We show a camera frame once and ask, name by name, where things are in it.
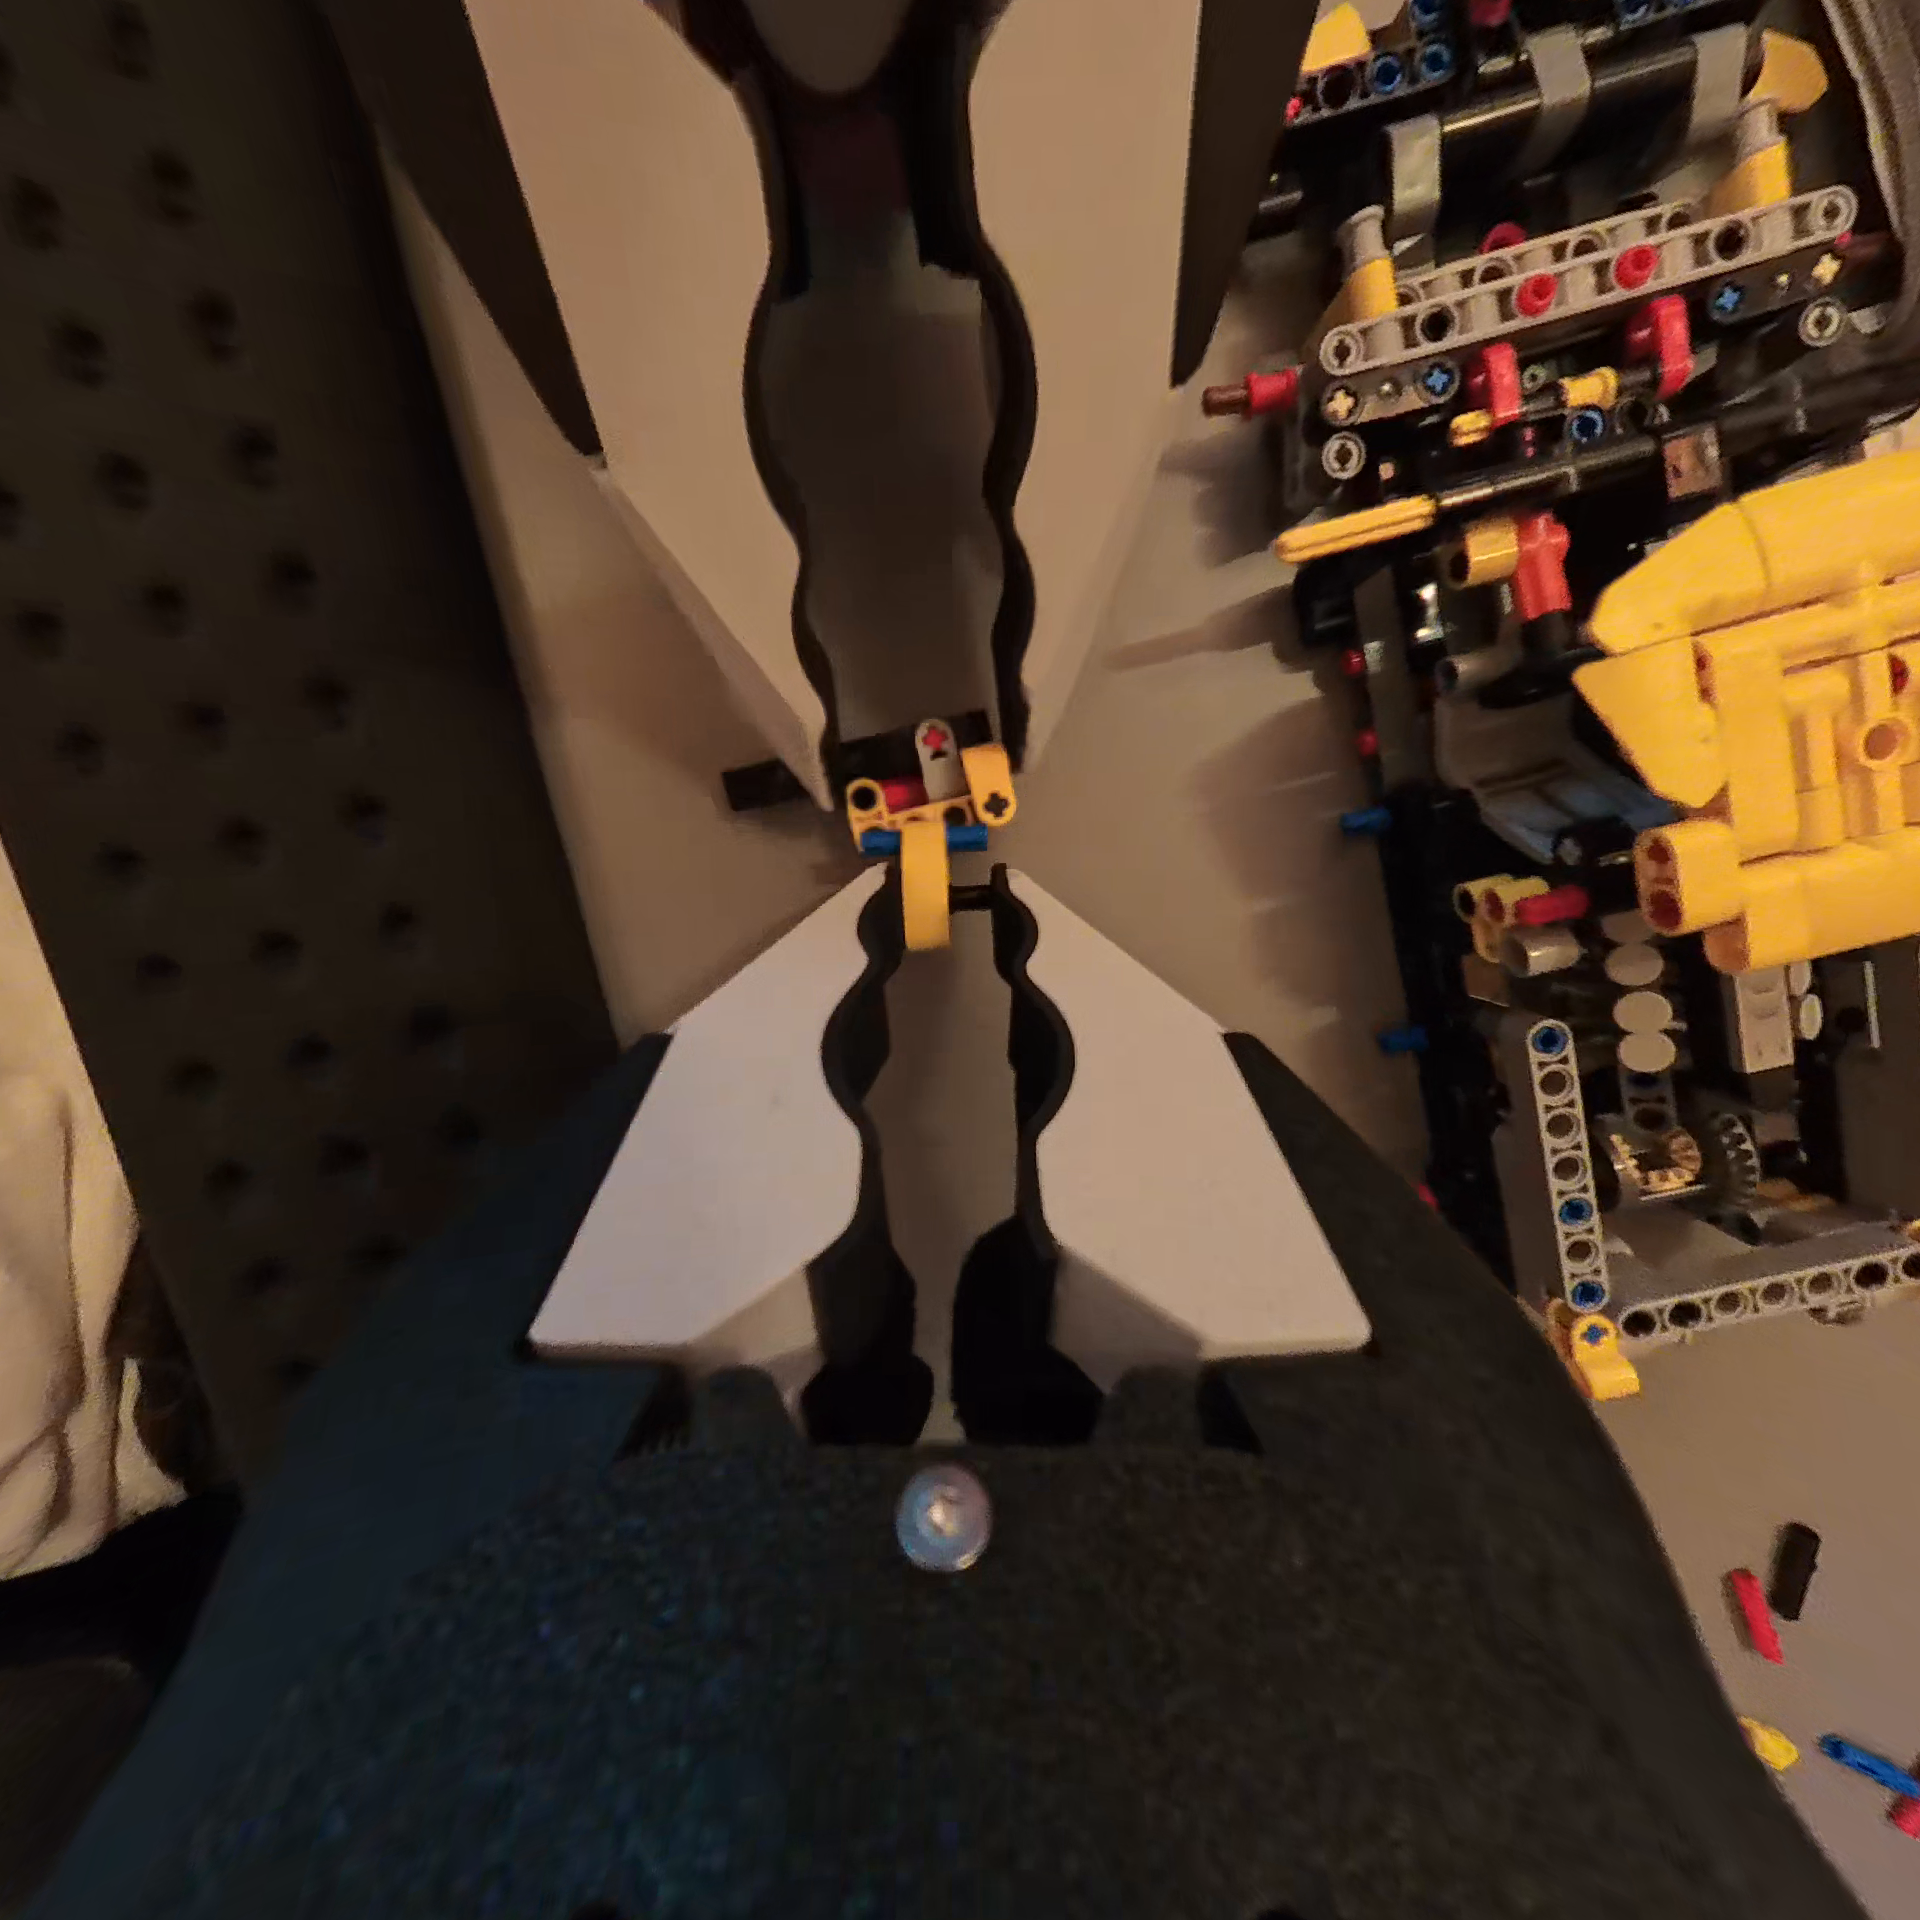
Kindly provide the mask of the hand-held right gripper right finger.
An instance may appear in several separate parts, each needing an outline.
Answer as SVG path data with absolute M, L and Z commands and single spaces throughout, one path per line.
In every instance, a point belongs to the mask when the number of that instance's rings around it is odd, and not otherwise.
M 1137 1374 L 1361 1352 L 1367 1309 L 1235 1034 L 1029 875 L 978 892 L 1008 995 L 1012 1207 L 955 1283 L 955 1420 L 1082 1444 Z

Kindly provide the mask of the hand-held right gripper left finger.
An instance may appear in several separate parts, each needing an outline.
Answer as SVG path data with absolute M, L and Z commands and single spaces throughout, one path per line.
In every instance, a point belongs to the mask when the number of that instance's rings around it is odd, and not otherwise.
M 763 1371 L 818 1444 L 915 1444 L 932 1403 L 872 1095 L 905 958 L 869 868 L 664 1036 L 529 1327 L 545 1360 Z

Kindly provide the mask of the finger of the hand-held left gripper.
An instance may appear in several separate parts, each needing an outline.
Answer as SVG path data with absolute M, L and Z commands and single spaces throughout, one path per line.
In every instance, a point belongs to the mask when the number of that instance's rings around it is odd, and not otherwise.
M 829 810 L 802 551 L 749 431 L 772 262 L 749 119 L 651 4 L 467 15 L 593 412 L 597 484 L 763 747 Z
M 1044 754 L 1169 442 L 1199 2 L 947 4 L 952 240 L 983 301 L 1000 739 Z

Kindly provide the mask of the yellow curved connector brick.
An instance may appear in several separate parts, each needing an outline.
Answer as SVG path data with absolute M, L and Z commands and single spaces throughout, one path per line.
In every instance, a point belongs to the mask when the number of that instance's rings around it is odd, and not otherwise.
M 989 828 L 915 819 L 899 828 L 899 898 L 903 949 L 931 952 L 948 946 L 954 920 L 954 858 L 983 853 Z

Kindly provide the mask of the small yellow black brick assembly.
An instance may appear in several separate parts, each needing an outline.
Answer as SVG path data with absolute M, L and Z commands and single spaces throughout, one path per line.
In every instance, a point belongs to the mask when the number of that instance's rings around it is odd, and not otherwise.
M 931 826 L 948 858 L 983 853 L 1017 815 L 1015 766 L 985 711 L 842 740 L 828 776 L 863 858 L 899 858 L 909 826 Z

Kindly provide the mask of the yellow black brick car model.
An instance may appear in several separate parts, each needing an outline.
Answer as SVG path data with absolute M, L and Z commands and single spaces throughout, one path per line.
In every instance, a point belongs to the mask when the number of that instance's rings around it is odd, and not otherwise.
M 1915 259 L 1819 4 L 1325 4 L 1249 240 L 1426 1184 L 1591 1402 L 1915 1293 Z

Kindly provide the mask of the grey desk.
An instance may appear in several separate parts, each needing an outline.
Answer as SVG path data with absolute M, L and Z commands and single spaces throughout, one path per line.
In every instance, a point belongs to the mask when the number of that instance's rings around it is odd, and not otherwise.
M 853 868 L 818 810 L 731 814 L 761 754 L 717 668 L 388 170 L 545 779 L 618 1036 L 677 1021 Z M 985 668 L 992 533 L 981 307 L 903 230 L 858 227 L 781 322 L 771 416 L 824 543 L 813 619 L 843 718 L 941 709 Z M 1404 1179 L 1425 1159 L 1377 858 L 1346 840 L 1361 770 L 1333 693 L 1265 588 L 1259 459 L 1172 405 L 1095 652 L 1002 858 L 1213 1020 L 1257 1034 Z M 1826 1762 L 1825 1732 L 1915 1758 L 1915 1300 L 1851 1325 L 1752 1318 L 1639 1360 L 1601 1405 L 1739 1714 L 1802 1748 L 1777 1778 L 1873 1915 L 1915 1915 L 1915 1840 Z M 1785 1664 L 1747 1651 L 1722 1587 L 1778 1530 L 1821 1533 Z

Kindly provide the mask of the black dimpled pad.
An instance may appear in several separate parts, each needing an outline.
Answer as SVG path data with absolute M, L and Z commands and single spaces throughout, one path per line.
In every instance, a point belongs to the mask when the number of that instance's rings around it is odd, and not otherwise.
M 5 847 L 228 1485 L 618 1056 L 312 4 L 5 4 Z

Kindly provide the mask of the person in white shirt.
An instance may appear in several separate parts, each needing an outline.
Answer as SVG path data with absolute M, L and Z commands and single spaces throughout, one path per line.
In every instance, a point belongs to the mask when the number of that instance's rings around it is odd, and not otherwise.
M 180 1498 L 109 1331 L 135 1208 L 74 1027 L 3 867 L 3 1576 L 81 1559 Z

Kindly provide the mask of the scattered small loose bricks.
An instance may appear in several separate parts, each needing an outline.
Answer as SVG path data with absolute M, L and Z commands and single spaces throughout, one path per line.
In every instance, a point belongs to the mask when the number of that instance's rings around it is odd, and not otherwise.
M 1747 1651 L 1769 1666 L 1785 1664 L 1783 1624 L 1796 1624 L 1808 1607 L 1821 1554 L 1821 1533 L 1802 1519 L 1785 1522 L 1773 1540 L 1769 1571 L 1730 1567 L 1724 1591 Z M 1816 1739 L 1816 1751 L 1858 1780 L 1873 1782 L 1888 1796 L 1888 1824 L 1917 1840 L 1917 1775 L 1915 1764 L 1892 1758 L 1837 1732 Z

